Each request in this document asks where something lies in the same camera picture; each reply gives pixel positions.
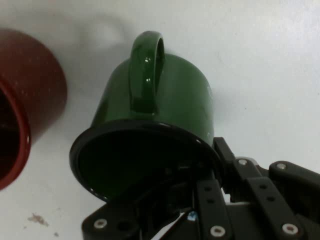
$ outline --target white table surface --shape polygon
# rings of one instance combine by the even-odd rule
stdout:
[[[82,239],[83,219],[104,203],[76,181],[69,150],[89,127],[112,70],[145,30],[161,32],[167,52],[206,75],[215,135],[236,156],[320,173],[319,1],[0,0],[0,27],[47,45],[69,93],[64,115],[0,191],[1,240]],[[29,221],[33,213],[49,226]]]

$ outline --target screw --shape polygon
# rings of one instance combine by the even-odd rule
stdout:
[[[222,226],[213,226],[210,229],[210,234],[215,238],[221,238],[226,234],[226,230]]]
[[[282,226],[282,231],[288,235],[296,235],[299,232],[299,229],[296,225],[286,223]]]
[[[107,224],[108,224],[107,220],[100,218],[94,222],[93,226],[96,229],[103,229],[104,227],[107,226]]]
[[[240,159],[240,160],[238,161],[238,163],[239,163],[240,165],[246,165],[246,164],[248,163],[248,161],[245,160],[245,159]]]
[[[285,169],[287,168],[287,166],[286,166],[285,164],[283,164],[283,163],[278,163],[278,164],[276,165],[276,167],[277,167],[278,169],[281,169],[281,170],[285,170]]]

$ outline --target green enamel mug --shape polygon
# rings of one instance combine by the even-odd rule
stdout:
[[[146,31],[111,74],[91,127],[73,143],[77,180],[111,200],[153,172],[211,156],[213,97],[193,64]]]

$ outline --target black plastic part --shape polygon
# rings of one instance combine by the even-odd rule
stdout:
[[[274,233],[277,240],[303,239],[304,228],[296,219],[283,196],[279,193],[272,181],[267,177],[248,178],[247,184],[253,195],[257,207],[266,218],[269,229]],[[285,234],[282,230],[284,224],[293,224],[298,227],[298,234],[295,236]]]
[[[225,229],[225,235],[219,239],[232,239],[233,231],[218,181],[199,180],[195,188],[195,210],[199,217],[201,239],[215,239],[210,234],[213,226]]]
[[[285,169],[278,168],[278,164],[284,164]],[[288,161],[277,161],[270,165],[269,175],[295,212],[320,223],[319,174]]]

